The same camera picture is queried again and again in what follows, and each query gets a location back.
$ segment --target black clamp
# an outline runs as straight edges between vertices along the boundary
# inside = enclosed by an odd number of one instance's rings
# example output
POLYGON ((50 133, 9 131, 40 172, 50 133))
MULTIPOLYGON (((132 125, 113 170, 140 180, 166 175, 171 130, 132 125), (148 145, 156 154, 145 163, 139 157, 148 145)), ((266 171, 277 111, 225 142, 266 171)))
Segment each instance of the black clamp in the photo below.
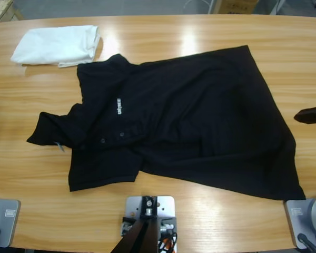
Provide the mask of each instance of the black clamp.
POLYGON ((316 107, 299 111, 294 119, 305 124, 316 124, 316 107))

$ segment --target cardboard box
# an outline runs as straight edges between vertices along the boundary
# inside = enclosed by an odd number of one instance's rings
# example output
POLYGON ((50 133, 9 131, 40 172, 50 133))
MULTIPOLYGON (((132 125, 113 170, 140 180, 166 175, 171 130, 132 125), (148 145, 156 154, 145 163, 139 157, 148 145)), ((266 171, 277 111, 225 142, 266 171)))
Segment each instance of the cardboard box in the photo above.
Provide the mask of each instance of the cardboard box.
POLYGON ((216 0, 213 14, 251 14, 259 0, 216 0))

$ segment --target shirt hem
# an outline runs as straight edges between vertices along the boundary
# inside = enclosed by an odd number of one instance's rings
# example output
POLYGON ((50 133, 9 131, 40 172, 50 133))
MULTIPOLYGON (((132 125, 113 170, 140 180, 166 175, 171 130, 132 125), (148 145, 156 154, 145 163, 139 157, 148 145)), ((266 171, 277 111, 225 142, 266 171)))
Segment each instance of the shirt hem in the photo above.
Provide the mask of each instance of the shirt hem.
POLYGON ((106 184, 111 184, 111 183, 134 182, 135 179, 136 179, 136 175, 109 178, 109 179, 104 179, 104 180, 99 180, 99 181, 94 181, 94 182, 71 184, 69 185, 69 189, 70 191, 78 191, 78 190, 84 190, 84 189, 89 189, 89 188, 96 188, 96 187, 104 186, 106 184))

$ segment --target white cloth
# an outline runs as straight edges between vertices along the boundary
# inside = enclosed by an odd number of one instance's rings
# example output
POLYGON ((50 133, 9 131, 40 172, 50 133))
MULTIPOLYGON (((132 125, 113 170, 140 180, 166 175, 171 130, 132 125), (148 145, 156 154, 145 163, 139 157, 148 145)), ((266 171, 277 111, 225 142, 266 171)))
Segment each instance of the white cloth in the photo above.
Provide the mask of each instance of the white cloth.
POLYGON ((89 63, 99 40, 98 27, 92 25, 31 29, 19 42, 11 61, 58 67, 89 63))

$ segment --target label sticker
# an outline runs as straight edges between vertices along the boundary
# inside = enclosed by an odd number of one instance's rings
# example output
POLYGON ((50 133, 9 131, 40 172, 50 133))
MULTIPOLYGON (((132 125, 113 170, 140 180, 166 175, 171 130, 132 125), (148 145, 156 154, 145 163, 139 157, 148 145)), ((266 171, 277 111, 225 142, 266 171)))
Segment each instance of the label sticker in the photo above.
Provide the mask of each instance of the label sticker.
POLYGON ((6 209, 5 217, 15 217, 15 210, 6 209))
POLYGON ((303 213, 302 213, 302 208, 292 208, 292 209, 291 209, 291 214, 292 214, 293 216, 303 215, 303 213))

